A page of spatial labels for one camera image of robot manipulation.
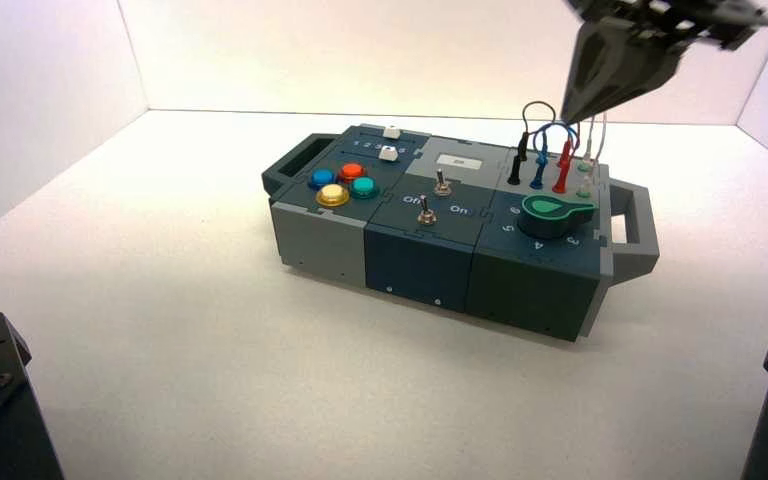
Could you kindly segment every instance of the green indicator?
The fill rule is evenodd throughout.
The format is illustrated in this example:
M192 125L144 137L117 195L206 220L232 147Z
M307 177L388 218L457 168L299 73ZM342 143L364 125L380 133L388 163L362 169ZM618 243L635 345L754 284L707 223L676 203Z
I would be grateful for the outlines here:
M546 200L535 200L531 206L534 207L534 210L538 213L554 212L555 210L561 208L560 204L555 202L548 202Z

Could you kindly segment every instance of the test lead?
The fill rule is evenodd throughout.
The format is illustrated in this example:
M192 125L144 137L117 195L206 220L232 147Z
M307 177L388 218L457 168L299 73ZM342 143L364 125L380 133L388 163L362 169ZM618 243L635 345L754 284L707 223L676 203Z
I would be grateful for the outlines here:
M561 174L558 176L558 181L555 182L555 186L552 187L552 191L555 193L566 193L567 191L567 174L569 174L570 167L570 148L572 148L572 142L567 140L564 143L564 151L561 153L561 159L558 160L558 166L561 167Z

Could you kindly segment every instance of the dark blue panel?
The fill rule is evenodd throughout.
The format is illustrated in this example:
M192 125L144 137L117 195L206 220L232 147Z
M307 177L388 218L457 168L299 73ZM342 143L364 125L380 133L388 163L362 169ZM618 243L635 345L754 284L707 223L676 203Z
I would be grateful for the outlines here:
M464 311L471 245L373 224L364 229L364 242L367 287Z

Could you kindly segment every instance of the on label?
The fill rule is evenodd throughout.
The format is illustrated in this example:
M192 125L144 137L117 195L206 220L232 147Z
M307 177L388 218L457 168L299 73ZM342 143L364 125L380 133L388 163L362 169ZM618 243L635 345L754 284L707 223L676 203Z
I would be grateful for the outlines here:
M465 207L461 207L460 205L452 205L449 207L449 211L456 214L456 215L471 215L472 212Z

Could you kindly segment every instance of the green push button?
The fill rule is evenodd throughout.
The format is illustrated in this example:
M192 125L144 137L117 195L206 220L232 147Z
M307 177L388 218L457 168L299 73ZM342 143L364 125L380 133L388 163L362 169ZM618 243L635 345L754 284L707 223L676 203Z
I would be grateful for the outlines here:
M378 193L375 180L369 177L360 177L352 181L352 196L355 198L372 198Z

